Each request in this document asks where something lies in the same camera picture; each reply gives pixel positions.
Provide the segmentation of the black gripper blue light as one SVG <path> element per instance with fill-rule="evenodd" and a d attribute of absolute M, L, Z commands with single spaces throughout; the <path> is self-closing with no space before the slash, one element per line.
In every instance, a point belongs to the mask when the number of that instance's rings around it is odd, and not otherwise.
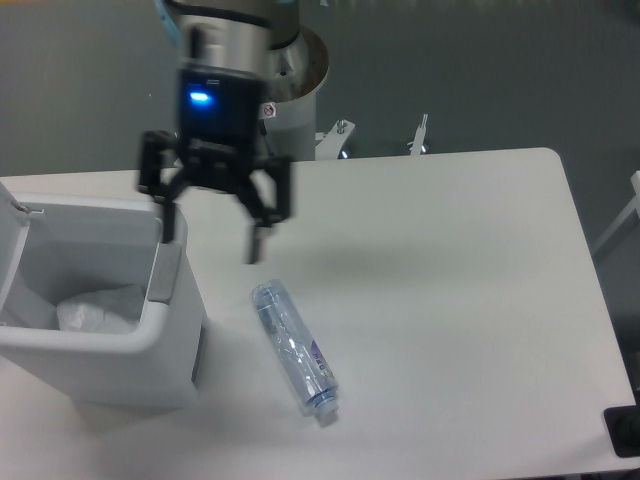
<path fill-rule="evenodd" d="M 293 215 L 293 158 L 255 158 L 259 106 L 266 82 L 258 74 L 187 62 L 178 74 L 178 138 L 163 130 L 144 131 L 137 190 L 160 208 L 162 242 L 175 240 L 176 201 L 190 186 L 236 195 L 252 223 L 246 263 L 261 261 L 262 243 L 276 224 Z M 167 158 L 179 166 L 169 180 Z M 267 204 L 252 179 L 264 172 L 274 183 Z"/>

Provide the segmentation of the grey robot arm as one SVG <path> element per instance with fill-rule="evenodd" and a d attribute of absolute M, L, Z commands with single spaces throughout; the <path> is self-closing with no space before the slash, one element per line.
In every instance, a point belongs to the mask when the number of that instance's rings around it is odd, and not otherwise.
<path fill-rule="evenodd" d="M 247 261 L 293 213 L 290 155 L 262 155 L 260 113 L 269 80 L 270 1 L 161 1 L 178 35 L 174 133 L 145 131 L 139 192 L 159 207 L 161 241 L 175 239 L 177 199 L 190 187 L 233 195 L 252 220 Z"/>

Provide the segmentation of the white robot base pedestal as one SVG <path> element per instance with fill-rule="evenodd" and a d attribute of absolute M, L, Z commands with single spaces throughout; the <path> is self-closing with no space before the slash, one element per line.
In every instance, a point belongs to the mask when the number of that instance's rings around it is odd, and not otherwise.
<path fill-rule="evenodd" d="M 287 46 L 269 56 L 271 78 L 264 118 L 268 150 L 296 161 L 316 157 L 316 98 L 329 72 L 329 53 L 319 35 L 306 26 Z"/>

